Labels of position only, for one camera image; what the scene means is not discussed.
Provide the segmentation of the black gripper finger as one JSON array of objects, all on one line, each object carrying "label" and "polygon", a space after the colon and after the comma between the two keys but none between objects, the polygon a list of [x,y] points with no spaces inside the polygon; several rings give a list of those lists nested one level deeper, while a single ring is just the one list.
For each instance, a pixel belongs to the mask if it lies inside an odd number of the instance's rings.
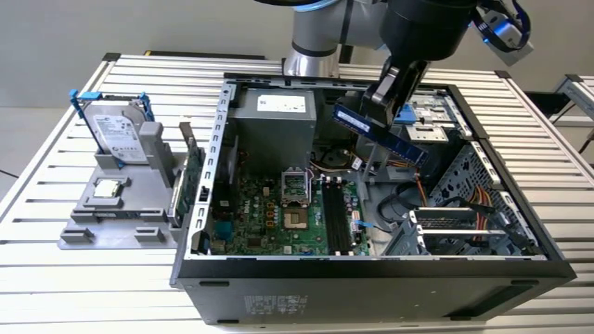
[{"label": "black gripper finger", "polygon": [[429,67],[429,61],[414,61],[399,69],[395,80],[394,117],[401,115],[402,108],[414,94]]},{"label": "black gripper finger", "polygon": [[407,98],[410,69],[399,69],[391,58],[386,59],[377,83],[363,95],[362,107],[367,115],[383,126],[390,127]]}]

